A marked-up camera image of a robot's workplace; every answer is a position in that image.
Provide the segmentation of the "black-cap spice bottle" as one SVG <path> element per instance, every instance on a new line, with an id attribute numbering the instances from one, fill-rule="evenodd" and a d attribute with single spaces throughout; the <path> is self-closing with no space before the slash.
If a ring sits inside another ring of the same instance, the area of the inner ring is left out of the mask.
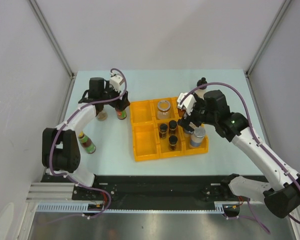
<path id="1" fill-rule="evenodd" d="M 107 117 L 108 117 L 107 112 L 103 110 L 97 115 L 97 120 L 102 122 L 105 121 Z"/>

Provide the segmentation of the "blue-label pearl jar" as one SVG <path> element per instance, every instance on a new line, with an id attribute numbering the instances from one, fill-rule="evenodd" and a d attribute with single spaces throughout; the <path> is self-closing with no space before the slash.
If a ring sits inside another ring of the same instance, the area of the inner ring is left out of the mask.
<path id="1" fill-rule="evenodd" d="M 189 147 L 198 148 L 202 144 L 205 137 L 206 129 L 203 126 L 195 128 L 189 140 Z"/>
<path id="2" fill-rule="evenodd" d="M 183 134 L 185 138 L 189 138 L 194 133 L 194 127 L 190 126 L 191 130 L 187 130 L 186 128 L 183 129 Z"/>

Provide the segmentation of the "tall red sauce bottle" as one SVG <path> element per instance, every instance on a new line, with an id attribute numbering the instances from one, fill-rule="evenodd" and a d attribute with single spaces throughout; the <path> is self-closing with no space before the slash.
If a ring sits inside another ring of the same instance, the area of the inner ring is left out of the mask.
<path id="1" fill-rule="evenodd" d="M 119 120 L 124 120 L 124 119 L 126 119 L 126 117 L 127 117 L 127 112 L 126 112 L 125 109 L 124 109 L 124 110 L 119 110 L 118 108 L 116 108 L 116 109 L 115 109 L 115 112 L 116 112 L 117 118 L 118 118 Z"/>

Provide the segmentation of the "dark spice shaker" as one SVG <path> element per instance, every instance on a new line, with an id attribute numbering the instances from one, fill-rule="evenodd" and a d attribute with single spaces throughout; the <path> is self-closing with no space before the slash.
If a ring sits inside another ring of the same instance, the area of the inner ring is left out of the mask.
<path id="1" fill-rule="evenodd" d="M 171 151 L 175 151 L 177 148 L 177 143 L 178 143 L 178 137 L 176 135 L 171 135 L 168 138 L 168 148 Z"/>
<path id="2" fill-rule="evenodd" d="M 168 123 L 168 133 L 169 135 L 175 135 L 177 132 L 178 124 L 175 120 L 170 120 Z"/>

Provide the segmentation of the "clear flask-shaped glass jar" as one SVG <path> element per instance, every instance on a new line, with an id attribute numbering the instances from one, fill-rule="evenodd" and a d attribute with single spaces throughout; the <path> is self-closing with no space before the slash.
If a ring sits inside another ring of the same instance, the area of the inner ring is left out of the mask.
<path id="1" fill-rule="evenodd" d="M 160 100 L 157 103 L 156 117 L 158 120 L 171 118 L 171 103 L 168 100 Z"/>

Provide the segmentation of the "green-label sauce bottle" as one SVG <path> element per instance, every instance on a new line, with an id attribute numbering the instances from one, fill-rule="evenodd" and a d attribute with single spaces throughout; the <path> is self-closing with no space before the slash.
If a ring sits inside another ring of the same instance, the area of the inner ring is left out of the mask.
<path id="1" fill-rule="evenodd" d="M 81 146 L 88 154 L 93 154 L 96 151 L 95 144 L 87 135 L 85 135 L 83 131 L 81 131 L 80 134 L 78 135 L 78 140 Z"/>

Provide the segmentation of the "small black-lid spice jar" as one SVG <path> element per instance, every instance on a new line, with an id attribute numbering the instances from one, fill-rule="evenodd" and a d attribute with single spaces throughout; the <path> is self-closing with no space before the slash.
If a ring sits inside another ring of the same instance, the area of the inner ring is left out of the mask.
<path id="1" fill-rule="evenodd" d="M 169 129 L 169 127 L 166 123 L 162 123 L 159 125 L 158 135 L 159 135 L 160 139 L 165 139 L 167 137 L 168 129 Z"/>

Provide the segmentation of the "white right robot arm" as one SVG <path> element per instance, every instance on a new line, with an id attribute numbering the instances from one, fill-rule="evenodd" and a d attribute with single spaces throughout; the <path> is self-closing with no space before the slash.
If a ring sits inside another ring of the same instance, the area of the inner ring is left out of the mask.
<path id="1" fill-rule="evenodd" d="M 300 205 L 300 173 L 262 142 L 244 115 L 230 110 L 220 90 L 208 91 L 203 98 L 195 93 L 180 93 L 177 108 L 178 125 L 184 130 L 193 132 L 191 125 L 214 126 L 218 135 L 244 152 L 267 179 L 261 182 L 232 174 L 220 188 L 225 200 L 232 201 L 242 196 L 262 202 L 281 219 Z"/>

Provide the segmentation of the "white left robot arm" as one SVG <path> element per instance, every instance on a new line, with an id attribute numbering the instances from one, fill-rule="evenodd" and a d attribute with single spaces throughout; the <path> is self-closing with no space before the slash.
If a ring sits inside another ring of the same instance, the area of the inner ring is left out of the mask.
<path id="1" fill-rule="evenodd" d="M 71 178 L 84 185 L 83 194 L 90 200 L 100 196 L 101 188 L 94 184 L 95 175 L 81 162 L 79 134 L 105 105 L 124 111 L 129 105 L 127 81 L 113 73 L 110 79 L 93 77 L 84 91 L 74 113 L 54 128 L 42 133 L 42 164 L 53 176 Z"/>

